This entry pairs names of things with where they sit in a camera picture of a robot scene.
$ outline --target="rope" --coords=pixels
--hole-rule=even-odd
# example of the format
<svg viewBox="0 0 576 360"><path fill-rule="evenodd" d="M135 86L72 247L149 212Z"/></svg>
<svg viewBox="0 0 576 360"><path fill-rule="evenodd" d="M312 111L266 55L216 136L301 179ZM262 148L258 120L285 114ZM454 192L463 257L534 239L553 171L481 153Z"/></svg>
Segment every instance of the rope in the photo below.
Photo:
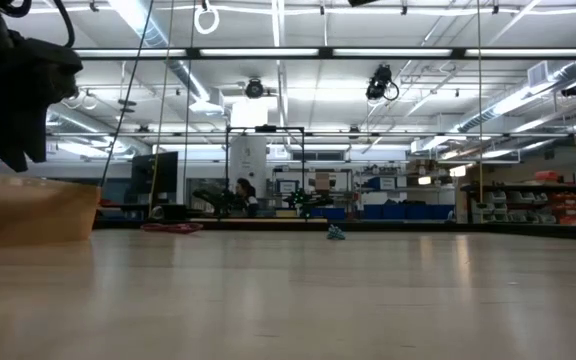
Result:
<svg viewBox="0 0 576 360"><path fill-rule="evenodd" d="M130 75L130 81L128 82L128 90L126 90L126 98L124 99L124 106L121 108L121 114L119 115L119 123L117 124L117 131L112 139L112 144L110 145L110 152L108 153L108 159L106 159L106 165L104 166L104 172L101 176L99 182L100 187L106 185L106 178L108 176L108 168L110 167L110 160L115 151L115 144L117 143L117 138L119 137L119 130L121 130L121 124L124 122L124 115L126 114L126 109L128 108L128 99L130 99L130 92L132 91L132 84L135 81L135 74L137 73L137 66L139 65L139 60L141 59L141 50L144 47L144 40L146 39L146 33L148 32L148 25L150 25L150 16L152 15L152 9L154 8L155 0L150 0L150 8L148 9L148 15L146 16L146 23L144 24L144 31L141 34L141 39L139 41L139 48L137 49L137 58L135 59L135 67Z"/></svg>
<svg viewBox="0 0 576 360"><path fill-rule="evenodd" d="M194 7L193 7L193 18L195 13L197 12L197 0L194 0ZM190 27L190 47L192 48L195 45L195 32ZM188 62L188 74L192 74L192 60ZM184 140L184 168L183 168L183 175L182 175L182 184L184 192L186 191L186 170L188 168L188 129L190 127L190 89L187 89L188 92L186 94L186 138ZM183 197L183 203L186 203L186 197Z"/></svg>
<svg viewBox="0 0 576 360"><path fill-rule="evenodd" d="M481 119L481 113L483 112L483 103L481 100L482 93L482 64L481 64L481 3L477 0L477 58L479 64L479 118ZM481 151L479 151L479 203L484 202L484 125L483 121L479 122L479 146ZM483 212L480 212L480 223L483 223Z"/></svg>
<svg viewBox="0 0 576 360"><path fill-rule="evenodd" d="M172 7L175 7L175 1L172 0ZM173 17L174 11L170 11L170 29L168 30L168 39L172 38L172 29L174 27ZM168 48L166 49L166 61L170 59L170 48L171 42L168 42ZM157 129L157 143L155 144L155 169L152 175L152 186L150 187L150 196L148 196L148 217L152 217L152 212L155 202L155 185L157 183L157 171L159 170L159 146L161 145L161 127L164 122L164 105L166 104L166 90L168 89L168 69L169 66L166 65L164 69L164 89L161 94L161 107L159 108L159 127Z"/></svg>

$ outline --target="black object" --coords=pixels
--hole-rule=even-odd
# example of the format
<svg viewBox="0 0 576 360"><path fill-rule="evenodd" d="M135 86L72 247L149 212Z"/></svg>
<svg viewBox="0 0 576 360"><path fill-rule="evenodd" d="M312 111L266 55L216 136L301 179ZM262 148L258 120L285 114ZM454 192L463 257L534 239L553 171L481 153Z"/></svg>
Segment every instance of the black object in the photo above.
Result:
<svg viewBox="0 0 576 360"><path fill-rule="evenodd" d="M192 195L212 205L213 215L222 218L228 217L235 209L244 209L246 204L240 196L230 190L211 192L205 189L193 191Z"/></svg>
<svg viewBox="0 0 576 360"><path fill-rule="evenodd" d="M155 156L145 155L132 158L130 192L150 194L155 181L155 194L177 192L177 152L159 154L155 178Z"/></svg>
<svg viewBox="0 0 576 360"><path fill-rule="evenodd" d="M83 69L72 46L74 30L61 0L55 0L68 30L64 46L25 39L8 30L0 15L0 159L13 170L28 169L25 156L46 161L46 112L50 104L77 93L74 75ZM0 0L0 12L23 17L30 0L12 6Z"/></svg>
<svg viewBox="0 0 576 360"><path fill-rule="evenodd" d="M386 91L389 88L394 88L396 94L394 97L386 96ZM368 100L379 100L384 98L388 101L394 101L399 97L399 87L392 81L392 71L390 65L379 65L375 74L370 78L368 89L366 89L366 98Z"/></svg>
<svg viewBox="0 0 576 360"><path fill-rule="evenodd" d="M573 87L569 87L568 89L561 90L561 95L563 97L576 96L576 85Z"/></svg>
<svg viewBox="0 0 576 360"><path fill-rule="evenodd" d="M328 196L327 192L323 192L314 197L310 194L306 194L303 188L297 190L296 192L290 193L290 196L283 199L284 202L288 203L289 209L295 209L297 205L301 205L301 217L310 218L312 209L317 206L327 206L332 205L334 201Z"/></svg>
<svg viewBox="0 0 576 360"><path fill-rule="evenodd" d="M249 99L259 99L264 95L264 86L259 79L250 79L246 86L246 96Z"/></svg>
<svg viewBox="0 0 576 360"><path fill-rule="evenodd" d="M371 2L375 2L375 1L378 1L378 0L348 0L348 3L350 4L350 6L355 7L355 6L370 4Z"/></svg>

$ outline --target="metal rod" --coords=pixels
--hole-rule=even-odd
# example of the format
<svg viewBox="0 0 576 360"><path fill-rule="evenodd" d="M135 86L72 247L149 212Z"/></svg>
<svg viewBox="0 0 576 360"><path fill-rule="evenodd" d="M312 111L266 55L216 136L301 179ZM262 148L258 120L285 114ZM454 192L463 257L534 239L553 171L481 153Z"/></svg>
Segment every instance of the metal rod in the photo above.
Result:
<svg viewBox="0 0 576 360"><path fill-rule="evenodd" d="M204 136L223 136L224 134L230 134L230 132L162 132L161 137L170 138L183 138L183 137L204 137ZM483 133L483 137L506 137L506 138L565 138L570 136L571 133ZM69 137L102 137L111 136L114 133L110 132L96 132L96 133L51 133L47 135L47 138L69 138ZM138 137L138 138L156 138L157 133L134 133L134 132L120 132L119 137ZM246 133L247 136L263 136L263 137L292 137L291 133ZM359 133L349 133L349 132L308 132L302 135L303 138L311 137L341 137L347 138L351 136L365 136L365 137L386 137L386 138L412 138L412 137L427 137L427 136L454 136L454 137L466 137L466 138L479 138L478 133L446 133L446 132L359 132Z"/></svg>

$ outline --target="security camera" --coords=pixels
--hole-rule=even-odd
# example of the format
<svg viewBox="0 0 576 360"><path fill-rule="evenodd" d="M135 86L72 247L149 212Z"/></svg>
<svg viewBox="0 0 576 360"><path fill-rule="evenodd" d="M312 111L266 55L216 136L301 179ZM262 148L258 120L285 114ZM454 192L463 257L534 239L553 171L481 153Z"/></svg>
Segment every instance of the security camera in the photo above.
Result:
<svg viewBox="0 0 576 360"><path fill-rule="evenodd" d="M246 96L249 99L259 99L264 95L264 86L259 79L250 79L248 86L246 86Z"/></svg>

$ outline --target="cardboard box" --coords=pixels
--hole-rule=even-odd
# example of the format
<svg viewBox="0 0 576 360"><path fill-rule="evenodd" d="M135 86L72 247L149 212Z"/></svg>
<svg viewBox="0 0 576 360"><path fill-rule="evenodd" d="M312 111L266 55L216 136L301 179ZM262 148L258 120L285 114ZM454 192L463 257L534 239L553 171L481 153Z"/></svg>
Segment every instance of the cardboard box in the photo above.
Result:
<svg viewBox="0 0 576 360"><path fill-rule="evenodd" d="M96 186L0 174L0 247L87 241Z"/></svg>

